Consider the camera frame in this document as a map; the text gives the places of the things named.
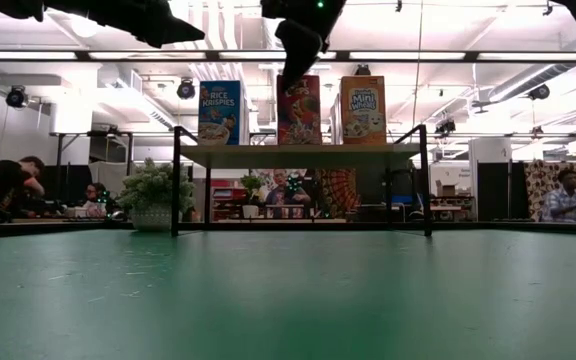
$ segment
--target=potted plant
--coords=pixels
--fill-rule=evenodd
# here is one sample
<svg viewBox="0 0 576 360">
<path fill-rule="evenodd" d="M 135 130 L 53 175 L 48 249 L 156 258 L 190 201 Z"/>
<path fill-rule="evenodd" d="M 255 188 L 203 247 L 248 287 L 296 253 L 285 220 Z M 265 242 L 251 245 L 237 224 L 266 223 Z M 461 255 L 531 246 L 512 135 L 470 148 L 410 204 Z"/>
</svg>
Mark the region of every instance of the potted plant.
<svg viewBox="0 0 576 360">
<path fill-rule="evenodd" d="M 261 188 L 261 179 L 254 175 L 244 175 L 241 184 L 246 188 L 246 199 L 248 204 L 242 206 L 245 219 L 256 218 L 259 216 L 259 189 Z"/>
<path fill-rule="evenodd" d="M 193 185 L 181 168 L 179 182 L 179 211 L 186 212 L 193 206 L 191 198 Z M 118 202 L 130 211 L 135 229 L 140 231 L 166 231 L 170 229 L 172 208 L 172 165 L 156 165 L 147 158 L 143 167 L 138 167 L 134 175 L 124 179 L 126 188 Z"/>
</svg>

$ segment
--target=man in plaid shirt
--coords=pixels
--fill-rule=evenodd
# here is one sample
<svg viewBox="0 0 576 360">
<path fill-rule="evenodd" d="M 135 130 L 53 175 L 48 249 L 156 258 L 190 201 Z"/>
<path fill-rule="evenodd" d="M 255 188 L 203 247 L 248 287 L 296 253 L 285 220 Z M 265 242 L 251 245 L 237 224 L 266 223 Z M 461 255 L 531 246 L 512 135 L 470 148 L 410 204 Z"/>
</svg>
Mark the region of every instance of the man in plaid shirt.
<svg viewBox="0 0 576 360">
<path fill-rule="evenodd" d="M 557 176 L 559 189 L 546 195 L 541 219 L 544 222 L 576 223 L 576 174 L 564 169 Z"/>
</svg>

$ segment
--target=green table surface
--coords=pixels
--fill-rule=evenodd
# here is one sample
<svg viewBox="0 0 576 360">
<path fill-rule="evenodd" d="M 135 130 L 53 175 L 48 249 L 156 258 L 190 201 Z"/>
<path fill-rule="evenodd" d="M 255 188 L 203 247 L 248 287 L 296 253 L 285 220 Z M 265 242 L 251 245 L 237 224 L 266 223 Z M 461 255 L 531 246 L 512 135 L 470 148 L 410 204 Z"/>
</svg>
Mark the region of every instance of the green table surface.
<svg viewBox="0 0 576 360">
<path fill-rule="evenodd" d="M 0 239 L 0 359 L 576 360 L 576 236 Z"/>
</svg>

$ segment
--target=white flower pot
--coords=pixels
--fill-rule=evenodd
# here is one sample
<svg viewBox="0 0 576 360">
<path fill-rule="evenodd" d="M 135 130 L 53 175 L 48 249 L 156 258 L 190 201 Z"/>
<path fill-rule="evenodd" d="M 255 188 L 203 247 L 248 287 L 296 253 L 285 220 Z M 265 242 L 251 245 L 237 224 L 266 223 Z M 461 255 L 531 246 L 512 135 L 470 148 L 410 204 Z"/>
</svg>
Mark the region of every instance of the white flower pot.
<svg viewBox="0 0 576 360">
<path fill-rule="evenodd" d="M 132 224 L 139 231 L 170 230 L 170 205 L 151 205 L 145 209 L 130 212 Z"/>
<path fill-rule="evenodd" d="M 242 206 L 244 211 L 244 219 L 257 218 L 259 217 L 259 207 L 255 205 L 244 205 Z"/>
</svg>

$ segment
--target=froot loops box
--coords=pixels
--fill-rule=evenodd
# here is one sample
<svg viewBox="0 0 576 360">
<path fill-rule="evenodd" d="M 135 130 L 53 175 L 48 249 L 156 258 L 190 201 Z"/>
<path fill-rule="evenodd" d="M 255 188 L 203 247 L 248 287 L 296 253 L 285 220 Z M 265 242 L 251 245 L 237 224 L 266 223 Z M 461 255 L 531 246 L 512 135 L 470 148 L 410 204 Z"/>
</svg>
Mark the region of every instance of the froot loops box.
<svg viewBox="0 0 576 360">
<path fill-rule="evenodd" d="M 383 76 L 341 78 L 344 144 L 386 144 L 386 94 Z"/>
<path fill-rule="evenodd" d="M 281 91 L 277 76 L 277 144 L 321 144 L 319 76 L 303 76 L 288 91 Z"/>
<path fill-rule="evenodd" d="M 241 132 L 241 83 L 202 81 L 199 84 L 199 145 L 239 145 Z"/>
</svg>

